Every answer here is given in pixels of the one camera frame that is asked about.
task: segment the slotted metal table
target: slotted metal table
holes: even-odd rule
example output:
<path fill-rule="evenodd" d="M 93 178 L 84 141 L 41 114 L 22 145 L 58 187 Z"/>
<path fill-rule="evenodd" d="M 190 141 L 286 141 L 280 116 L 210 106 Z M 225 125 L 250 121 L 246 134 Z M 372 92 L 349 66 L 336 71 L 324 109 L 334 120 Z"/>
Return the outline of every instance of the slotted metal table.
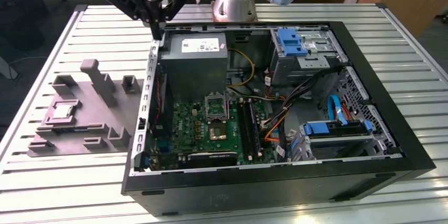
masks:
<path fill-rule="evenodd" d="M 437 169 L 358 201 L 154 218 L 120 194 L 126 153 L 26 156 L 54 91 L 54 76 L 96 58 L 120 80 L 141 78 L 149 29 L 112 6 L 78 6 L 0 143 L 0 223 L 405 223 L 448 220 L 448 75 L 388 9 L 373 4 L 257 5 L 261 22 L 342 21 Z M 174 22 L 210 22 L 209 5 L 182 8 Z"/>

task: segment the blue drive bay latch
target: blue drive bay latch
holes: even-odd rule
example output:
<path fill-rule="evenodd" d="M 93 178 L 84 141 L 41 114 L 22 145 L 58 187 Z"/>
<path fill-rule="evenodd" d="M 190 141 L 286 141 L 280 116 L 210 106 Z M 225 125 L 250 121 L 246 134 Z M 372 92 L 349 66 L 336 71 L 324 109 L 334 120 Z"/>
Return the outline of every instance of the blue drive bay latch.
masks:
<path fill-rule="evenodd" d="M 277 30 L 277 41 L 286 57 L 306 56 L 308 50 L 301 46 L 301 37 L 293 29 Z"/>

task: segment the open computer tower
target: open computer tower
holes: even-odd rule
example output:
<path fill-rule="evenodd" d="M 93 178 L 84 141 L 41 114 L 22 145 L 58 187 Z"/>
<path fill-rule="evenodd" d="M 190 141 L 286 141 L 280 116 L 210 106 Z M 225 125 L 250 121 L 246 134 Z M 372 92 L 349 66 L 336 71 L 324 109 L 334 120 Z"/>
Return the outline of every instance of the open computer tower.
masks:
<path fill-rule="evenodd" d="M 121 193 L 154 216 L 360 199 L 433 168 L 341 22 L 152 41 Z"/>

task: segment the motherboard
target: motherboard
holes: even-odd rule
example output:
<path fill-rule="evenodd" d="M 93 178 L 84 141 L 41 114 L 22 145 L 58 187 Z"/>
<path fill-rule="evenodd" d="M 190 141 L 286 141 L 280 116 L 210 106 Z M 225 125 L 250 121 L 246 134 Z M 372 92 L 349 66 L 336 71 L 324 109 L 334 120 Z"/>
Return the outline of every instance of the motherboard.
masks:
<path fill-rule="evenodd" d="M 204 154 L 204 159 L 209 159 L 206 154 L 228 155 L 236 165 L 274 162 L 270 143 L 260 142 L 260 123 L 266 118 L 262 101 L 217 100 L 174 103 L 172 137 L 157 140 L 160 170 L 181 168 L 192 154 Z M 226 118 L 209 120 L 210 114 Z"/>

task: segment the ram slot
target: ram slot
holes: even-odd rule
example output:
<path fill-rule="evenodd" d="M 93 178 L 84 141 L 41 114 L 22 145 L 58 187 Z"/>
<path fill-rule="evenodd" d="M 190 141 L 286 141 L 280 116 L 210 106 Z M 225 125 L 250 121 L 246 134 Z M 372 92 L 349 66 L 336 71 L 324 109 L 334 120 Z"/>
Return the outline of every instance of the ram slot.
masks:
<path fill-rule="evenodd" d="M 261 143 L 260 143 L 260 133 L 258 133 L 258 125 L 257 125 L 257 118 L 254 116 L 253 105 L 249 102 L 249 119 L 250 119 L 250 128 L 252 128 L 252 146 L 253 146 L 253 154 L 257 157 L 261 157 Z"/>
<path fill-rule="evenodd" d="M 244 159 L 248 161 L 252 161 L 253 158 L 253 153 L 250 149 L 250 142 L 249 142 L 249 137 L 248 133 L 249 130 L 246 128 L 246 121 L 245 121 L 245 113 L 244 113 L 244 103 L 238 103 L 236 106 L 236 111 L 238 113 L 237 117 L 237 124 L 240 126 L 240 136 L 241 136 L 241 146 L 242 146 L 242 154 L 244 154 Z"/>

